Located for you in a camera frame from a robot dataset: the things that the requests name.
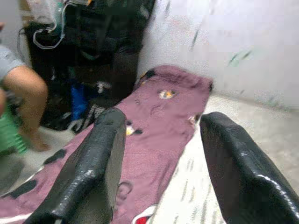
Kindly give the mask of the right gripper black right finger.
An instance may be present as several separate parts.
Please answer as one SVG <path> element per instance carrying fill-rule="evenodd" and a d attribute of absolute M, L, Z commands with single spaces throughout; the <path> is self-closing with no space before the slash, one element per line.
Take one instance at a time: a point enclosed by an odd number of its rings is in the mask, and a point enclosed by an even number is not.
<path fill-rule="evenodd" d="M 227 224 L 299 224 L 299 196 L 242 126 L 212 112 L 202 115 L 200 131 Z"/>

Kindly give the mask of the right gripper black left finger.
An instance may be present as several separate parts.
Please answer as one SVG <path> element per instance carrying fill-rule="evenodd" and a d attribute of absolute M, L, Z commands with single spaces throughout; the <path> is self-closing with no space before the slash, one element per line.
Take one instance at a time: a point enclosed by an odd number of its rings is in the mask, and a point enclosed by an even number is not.
<path fill-rule="evenodd" d="M 105 110 L 24 224 L 110 224 L 124 156 L 126 116 Z"/>

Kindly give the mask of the white quilted mattress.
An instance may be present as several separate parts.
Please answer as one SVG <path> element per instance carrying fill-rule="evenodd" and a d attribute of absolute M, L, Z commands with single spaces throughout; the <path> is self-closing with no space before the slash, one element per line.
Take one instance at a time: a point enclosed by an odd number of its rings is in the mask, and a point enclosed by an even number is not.
<path fill-rule="evenodd" d="M 218 96 L 209 99 L 204 114 L 212 112 L 242 126 L 299 196 L 299 113 Z M 208 172 L 200 122 L 147 224 L 227 224 Z"/>

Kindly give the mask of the blue bag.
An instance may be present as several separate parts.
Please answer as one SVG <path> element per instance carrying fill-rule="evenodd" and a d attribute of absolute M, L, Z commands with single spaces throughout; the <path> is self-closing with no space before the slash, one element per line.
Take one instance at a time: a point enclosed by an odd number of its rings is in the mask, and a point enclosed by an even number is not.
<path fill-rule="evenodd" d="M 73 83 L 71 85 L 71 120 L 80 119 L 86 107 L 87 101 L 84 86 L 80 83 Z"/>

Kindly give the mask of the pink cartoon print blanket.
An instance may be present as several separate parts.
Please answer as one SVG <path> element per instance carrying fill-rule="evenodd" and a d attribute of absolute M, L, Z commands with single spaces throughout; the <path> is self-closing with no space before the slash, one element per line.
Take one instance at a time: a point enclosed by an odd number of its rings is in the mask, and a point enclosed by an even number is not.
<path fill-rule="evenodd" d="M 194 135 L 212 85 L 210 78 L 161 65 L 149 70 L 135 90 L 114 107 L 126 116 L 126 135 L 110 224 L 129 224 L 142 210 L 158 203 Z M 0 196 L 0 224 L 24 224 L 93 126 L 48 158 L 20 187 Z"/>

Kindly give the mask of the green plastic stool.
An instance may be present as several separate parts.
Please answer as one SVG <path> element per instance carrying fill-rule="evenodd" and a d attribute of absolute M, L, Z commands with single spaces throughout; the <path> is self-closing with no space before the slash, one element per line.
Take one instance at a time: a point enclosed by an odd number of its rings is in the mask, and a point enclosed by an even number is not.
<path fill-rule="evenodd" d="M 18 132 L 16 117 L 11 113 L 8 105 L 0 116 L 0 155 L 27 151 L 27 145 Z"/>

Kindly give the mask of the person in grey shorts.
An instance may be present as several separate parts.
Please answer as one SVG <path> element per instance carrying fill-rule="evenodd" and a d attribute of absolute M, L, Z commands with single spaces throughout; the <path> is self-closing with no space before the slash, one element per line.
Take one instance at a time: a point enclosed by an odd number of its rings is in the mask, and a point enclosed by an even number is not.
<path fill-rule="evenodd" d="M 47 151 L 49 146 L 39 134 L 40 122 L 46 107 L 48 87 L 45 81 L 7 47 L 0 43 L 0 114 L 4 111 L 6 94 L 12 91 L 22 99 L 19 113 L 19 134 L 36 151 Z"/>

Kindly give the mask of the black hanging clothes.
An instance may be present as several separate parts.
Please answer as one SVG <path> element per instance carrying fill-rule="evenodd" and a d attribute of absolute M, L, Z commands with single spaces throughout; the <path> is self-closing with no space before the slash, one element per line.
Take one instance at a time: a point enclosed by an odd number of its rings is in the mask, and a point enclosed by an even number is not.
<path fill-rule="evenodd" d="M 43 127 L 68 127 L 73 83 L 87 105 L 114 106 L 132 92 L 155 1 L 21 0 L 31 63 L 49 89 Z"/>

